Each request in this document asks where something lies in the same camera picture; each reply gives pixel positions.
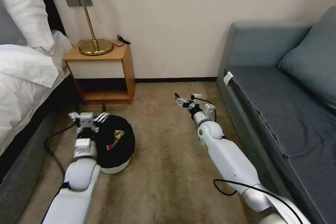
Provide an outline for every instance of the brass lamp base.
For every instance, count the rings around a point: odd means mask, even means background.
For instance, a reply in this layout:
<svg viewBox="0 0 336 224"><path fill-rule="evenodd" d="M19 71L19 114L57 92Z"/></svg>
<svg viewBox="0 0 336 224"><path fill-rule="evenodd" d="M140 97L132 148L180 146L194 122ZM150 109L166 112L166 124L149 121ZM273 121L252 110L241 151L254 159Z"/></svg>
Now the brass lamp base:
<svg viewBox="0 0 336 224"><path fill-rule="evenodd" d="M112 42L105 39L86 40L79 45L79 51L84 55L101 55L113 49Z"/></svg>

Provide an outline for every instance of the bed frame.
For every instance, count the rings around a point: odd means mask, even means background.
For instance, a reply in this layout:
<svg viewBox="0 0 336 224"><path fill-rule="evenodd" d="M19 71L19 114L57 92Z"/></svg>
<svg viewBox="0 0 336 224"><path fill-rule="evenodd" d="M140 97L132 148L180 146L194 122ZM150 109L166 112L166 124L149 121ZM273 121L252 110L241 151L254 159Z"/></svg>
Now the bed frame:
<svg viewBox="0 0 336 224"><path fill-rule="evenodd" d="M44 0L44 3L50 28L66 35L54 1ZM1 223L15 224L18 221L40 175L46 156L43 142L54 131L56 111L67 103L75 104L78 98L74 83L71 78L66 78L0 156L1 171L4 173L2 182L0 180ZM14 158L14 163L2 162L5 158Z"/></svg>

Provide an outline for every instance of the gray pillow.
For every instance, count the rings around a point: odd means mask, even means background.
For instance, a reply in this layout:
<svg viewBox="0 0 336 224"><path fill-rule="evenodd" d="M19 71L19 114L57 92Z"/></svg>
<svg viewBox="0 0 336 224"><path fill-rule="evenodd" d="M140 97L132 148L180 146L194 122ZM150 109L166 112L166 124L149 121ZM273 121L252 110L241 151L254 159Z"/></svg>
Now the gray pillow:
<svg viewBox="0 0 336 224"><path fill-rule="evenodd" d="M320 18L278 66L336 109L336 6Z"/></svg>
<svg viewBox="0 0 336 224"><path fill-rule="evenodd" d="M0 0L0 44L26 46L27 41Z"/></svg>

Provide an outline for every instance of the white pillow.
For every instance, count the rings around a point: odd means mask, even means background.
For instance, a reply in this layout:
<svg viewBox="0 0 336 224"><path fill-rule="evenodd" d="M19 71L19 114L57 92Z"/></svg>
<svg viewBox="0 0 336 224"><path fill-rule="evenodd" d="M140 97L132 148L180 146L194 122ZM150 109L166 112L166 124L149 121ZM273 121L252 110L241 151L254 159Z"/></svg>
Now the white pillow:
<svg viewBox="0 0 336 224"><path fill-rule="evenodd" d="M29 47L52 49L55 42L43 0L3 0L3 3Z"/></svg>
<svg viewBox="0 0 336 224"><path fill-rule="evenodd" d="M0 45L0 72L19 77L49 88L58 70L52 57L23 45Z"/></svg>

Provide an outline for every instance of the white wall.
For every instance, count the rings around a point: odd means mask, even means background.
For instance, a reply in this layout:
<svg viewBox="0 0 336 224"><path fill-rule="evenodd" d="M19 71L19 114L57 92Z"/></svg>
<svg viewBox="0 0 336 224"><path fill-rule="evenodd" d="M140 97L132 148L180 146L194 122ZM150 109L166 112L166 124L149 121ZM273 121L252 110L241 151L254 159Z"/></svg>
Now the white wall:
<svg viewBox="0 0 336 224"><path fill-rule="evenodd" d="M336 0L92 0L97 37L132 42L136 78L216 76L230 24L316 21ZM73 43L90 38L83 10L55 0Z"/></svg>

